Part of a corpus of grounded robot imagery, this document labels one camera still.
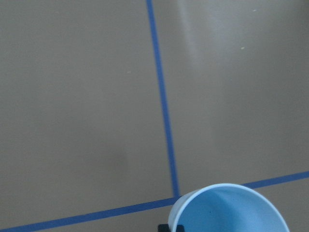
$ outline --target plastic cup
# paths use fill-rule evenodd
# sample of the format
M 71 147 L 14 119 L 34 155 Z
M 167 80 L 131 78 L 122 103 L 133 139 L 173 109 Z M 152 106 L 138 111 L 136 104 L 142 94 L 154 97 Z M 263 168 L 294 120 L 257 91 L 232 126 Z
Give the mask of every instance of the plastic cup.
M 176 232 L 289 232 L 275 206 L 260 193 L 235 184 L 211 185 L 182 196 L 169 214 Z

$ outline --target light blue cup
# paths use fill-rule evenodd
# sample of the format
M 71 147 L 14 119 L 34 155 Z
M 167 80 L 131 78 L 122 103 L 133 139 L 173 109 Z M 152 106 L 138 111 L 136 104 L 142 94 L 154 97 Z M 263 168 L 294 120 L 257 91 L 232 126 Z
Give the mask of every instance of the light blue cup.
M 289 232 L 275 206 L 258 192 L 234 184 L 211 185 L 182 196 L 169 214 L 176 232 Z

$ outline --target black object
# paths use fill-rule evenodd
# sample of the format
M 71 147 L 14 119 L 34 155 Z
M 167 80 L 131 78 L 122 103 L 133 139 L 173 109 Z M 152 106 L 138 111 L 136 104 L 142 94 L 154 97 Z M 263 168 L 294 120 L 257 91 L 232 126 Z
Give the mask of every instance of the black object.
M 158 232 L 170 232 L 168 224 L 158 225 Z M 183 225 L 177 225 L 176 232 L 185 232 Z

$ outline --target blue line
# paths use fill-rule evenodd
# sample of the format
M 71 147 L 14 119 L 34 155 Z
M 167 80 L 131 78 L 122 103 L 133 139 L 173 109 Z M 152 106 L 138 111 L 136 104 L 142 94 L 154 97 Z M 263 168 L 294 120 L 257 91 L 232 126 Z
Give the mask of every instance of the blue line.
M 243 184 L 243 185 L 246 187 L 252 188 L 252 189 L 254 188 L 257 189 L 261 187 L 272 186 L 272 185 L 287 183 L 291 181 L 301 180 L 305 178 L 309 178 L 309 171 L 303 172 L 303 173 L 295 173 L 291 175 L 275 177 L 275 178 L 256 181 L 256 182 L 250 182 L 250 183 Z M 165 206 L 173 205 L 178 199 L 179 197 L 173 197 L 173 198 L 163 199 L 159 201 L 125 206 L 121 208 L 110 209 L 110 210 L 105 210 L 105 211 L 100 211 L 100 212 L 95 212 L 95 213 L 90 213 L 90 214 L 66 217 L 66 218 L 61 218 L 61 219 L 56 219 L 56 220 L 51 220 L 51 221 L 44 221 L 44 222 L 39 222 L 39 223 L 34 223 L 34 224 L 29 224 L 29 225 L 24 225 L 24 226 L 17 226 L 17 227 L 2 229 L 0 230 L 0 232 L 32 232 L 32 231 L 46 230 L 46 229 L 60 227 L 60 226 L 67 226 L 67 225 L 77 224 L 81 222 L 93 221 L 93 220 L 98 220 L 98 219 L 103 219 L 103 218 L 110 218 L 114 216 L 120 216 L 124 214 L 130 214 L 130 213 L 140 212 L 144 210 L 165 207 Z
M 66 217 L 66 218 L 61 218 L 61 219 L 56 219 L 56 220 L 51 220 L 51 221 L 44 221 L 44 222 L 29 224 L 25 226 L 12 227 L 8 229 L 0 230 L 0 232 L 32 232 L 32 231 L 46 230 L 46 229 L 60 227 L 60 226 L 67 226 L 67 225 L 77 224 L 81 222 L 93 221 L 93 220 L 103 219 L 103 218 L 110 218 L 114 216 L 165 207 L 165 206 L 173 205 L 177 200 L 178 198 L 168 198 L 164 200 L 136 204 L 136 205 L 126 206 L 126 207 L 121 207 L 121 208 L 116 208 L 116 209 L 110 209 L 110 210 L 105 210 L 105 211 L 100 211 L 100 212 L 95 212 L 95 213 L 90 213 L 90 214 Z
M 161 62 L 161 56 L 160 56 L 159 41 L 158 41 L 158 36 L 157 36 L 156 26 L 155 26 L 154 9 L 152 5 L 152 0 L 146 0 L 146 2 L 147 2 L 147 10 L 148 10 L 150 30 L 151 30 L 151 37 L 153 40 L 156 72 L 158 76 L 158 83 L 159 83 L 159 89 L 160 89 L 162 113 L 163 113 L 165 135 L 166 135 L 168 155 L 169 155 L 169 169 L 170 169 L 171 181 L 172 181 L 172 186 L 173 186 L 173 196 L 179 197 L 180 194 L 179 194 L 178 178 L 177 178 L 177 171 L 176 171 L 176 162 L 175 162 L 175 157 L 174 157 L 173 138 L 172 138 L 172 132 L 171 132 L 171 126 L 170 126 L 170 120 L 169 120 L 168 100 L 167 100 L 165 84 L 164 84 L 164 75 L 163 75 L 163 68 L 162 68 L 162 62 Z
M 275 177 L 267 180 L 260 180 L 260 181 L 255 181 L 255 182 L 250 182 L 247 184 L 243 184 L 243 186 L 252 188 L 252 189 L 257 189 L 257 188 L 262 188 L 266 186 L 271 186 L 271 185 L 277 185 L 277 184 L 282 184 L 286 182 L 291 182 L 295 180 L 301 180 L 309 178 L 309 172 L 303 172 L 303 173 L 295 173 L 291 175 L 285 175 L 285 176 L 280 176 L 280 177 Z

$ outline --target gray floor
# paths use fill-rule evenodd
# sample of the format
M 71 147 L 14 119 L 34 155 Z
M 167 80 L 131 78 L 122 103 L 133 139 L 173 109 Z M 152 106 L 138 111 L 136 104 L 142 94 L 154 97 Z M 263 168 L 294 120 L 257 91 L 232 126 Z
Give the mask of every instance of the gray floor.
M 153 5 L 181 194 L 309 171 L 309 1 Z M 0 107 L 0 229 L 172 197 L 144 0 L 1 0 Z M 306 231 L 308 179 L 257 191 Z

